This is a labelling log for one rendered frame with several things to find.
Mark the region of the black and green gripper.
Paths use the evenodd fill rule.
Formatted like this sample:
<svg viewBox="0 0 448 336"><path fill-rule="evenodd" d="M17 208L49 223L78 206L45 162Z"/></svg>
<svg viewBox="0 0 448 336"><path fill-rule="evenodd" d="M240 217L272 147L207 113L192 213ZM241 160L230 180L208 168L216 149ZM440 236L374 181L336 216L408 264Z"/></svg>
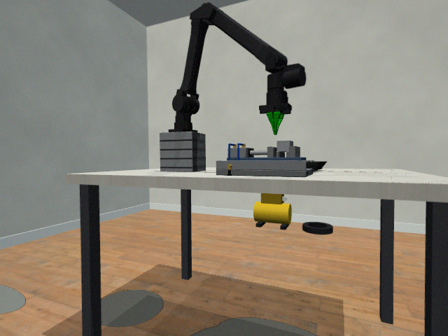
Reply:
<svg viewBox="0 0 448 336"><path fill-rule="evenodd" d="M274 135L277 135L284 114L291 114L292 106L284 103L284 89L268 90L267 105L259 106L260 113L266 113L272 125Z"/></svg>

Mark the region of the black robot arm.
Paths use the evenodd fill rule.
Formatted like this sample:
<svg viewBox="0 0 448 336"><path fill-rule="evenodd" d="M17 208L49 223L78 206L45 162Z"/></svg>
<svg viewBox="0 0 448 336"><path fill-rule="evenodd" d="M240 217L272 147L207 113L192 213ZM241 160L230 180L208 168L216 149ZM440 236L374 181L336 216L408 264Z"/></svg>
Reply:
<svg viewBox="0 0 448 336"><path fill-rule="evenodd" d="M301 64L287 65L288 60L285 55L213 4L203 3L202 6L190 14L190 19L191 34L183 82L172 101L172 107L176 115L174 129L169 129L169 132L197 132L197 130L193 130L191 115L196 114L200 108L199 95L196 91L197 77L209 25L215 25L265 65L265 70L271 73L267 76L267 90L273 89L273 91L276 91L276 88L284 89L285 87L289 89L305 85L304 66Z"/></svg>

